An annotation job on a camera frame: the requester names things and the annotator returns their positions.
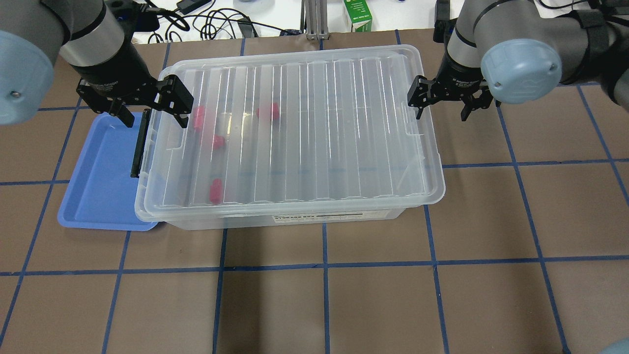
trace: blue tray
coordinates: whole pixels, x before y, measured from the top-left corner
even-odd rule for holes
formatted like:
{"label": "blue tray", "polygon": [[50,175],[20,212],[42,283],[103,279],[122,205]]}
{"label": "blue tray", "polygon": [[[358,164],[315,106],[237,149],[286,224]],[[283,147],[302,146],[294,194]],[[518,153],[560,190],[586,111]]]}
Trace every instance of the blue tray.
{"label": "blue tray", "polygon": [[57,214],[62,226],[147,231],[157,225],[135,216],[138,179],[130,171],[142,114],[133,115],[133,128],[106,113],[92,123]]}

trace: clear plastic container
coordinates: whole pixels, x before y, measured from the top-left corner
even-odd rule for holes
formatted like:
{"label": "clear plastic container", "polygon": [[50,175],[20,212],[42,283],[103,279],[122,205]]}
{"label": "clear plastic container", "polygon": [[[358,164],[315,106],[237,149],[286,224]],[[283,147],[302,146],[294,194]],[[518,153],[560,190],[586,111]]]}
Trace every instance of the clear plastic container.
{"label": "clear plastic container", "polygon": [[187,129],[155,111],[135,210],[182,229],[393,219],[445,192],[409,45],[186,60]]}

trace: gray robot arm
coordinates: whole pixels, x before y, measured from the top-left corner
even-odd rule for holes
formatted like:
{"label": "gray robot arm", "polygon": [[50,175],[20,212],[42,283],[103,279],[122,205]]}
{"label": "gray robot arm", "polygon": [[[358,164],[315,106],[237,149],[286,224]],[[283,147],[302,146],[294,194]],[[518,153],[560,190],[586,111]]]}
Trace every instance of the gray robot arm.
{"label": "gray robot arm", "polygon": [[[131,0],[110,6],[139,6]],[[103,0],[0,1],[0,125],[30,119],[52,84],[58,54],[81,75],[78,94],[128,127],[126,105],[147,105],[187,125],[192,95],[177,76],[153,78]]]}
{"label": "gray robot arm", "polygon": [[598,81],[629,111],[629,16],[598,9],[541,18],[532,0],[464,3],[434,80],[418,76],[408,99],[421,110],[463,101],[461,113],[538,99],[559,83]]}

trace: green and white carton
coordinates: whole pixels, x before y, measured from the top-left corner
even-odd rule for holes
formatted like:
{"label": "green and white carton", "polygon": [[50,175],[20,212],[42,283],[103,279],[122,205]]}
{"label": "green and white carton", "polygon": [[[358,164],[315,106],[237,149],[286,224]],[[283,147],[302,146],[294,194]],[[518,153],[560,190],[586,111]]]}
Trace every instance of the green and white carton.
{"label": "green and white carton", "polygon": [[367,6],[367,0],[343,0],[343,2],[345,3],[347,24],[351,26],[352,32],[371,32],[374,18]]}

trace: brown table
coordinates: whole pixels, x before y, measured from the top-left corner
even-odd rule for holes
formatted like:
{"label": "brown table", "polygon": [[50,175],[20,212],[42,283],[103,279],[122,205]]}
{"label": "brown table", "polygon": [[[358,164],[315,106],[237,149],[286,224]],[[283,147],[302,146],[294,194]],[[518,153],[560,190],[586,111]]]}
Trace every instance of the brown table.
{"label": "brown table", "polygon": [[[431,36],[333,33],[323,49],[411,44],[432,77]],[[138,49],[157,75],[320,44]],[[124,232],[57,223],[96,116],[77,80],[60,59],[37,116],[0,127],[1,354],[576,354],[629,335],[629,115],[597,86],[465,123],[460,103],[434,106],[447,194],[396,220]]]}

